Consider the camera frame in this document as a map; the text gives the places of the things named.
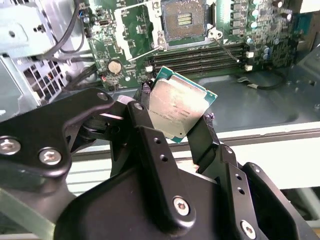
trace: motherboard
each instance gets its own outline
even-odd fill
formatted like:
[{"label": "motherboard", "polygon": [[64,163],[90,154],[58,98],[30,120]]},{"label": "motherboard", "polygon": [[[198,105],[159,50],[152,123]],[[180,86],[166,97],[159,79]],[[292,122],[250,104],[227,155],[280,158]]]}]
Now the motherboard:
[{"label": "motherboard", "polygon": [[289,66],[298,39],[284,0],[85,0],[85,25],[107,89],[138,87],[162,66],[199,78]]}]

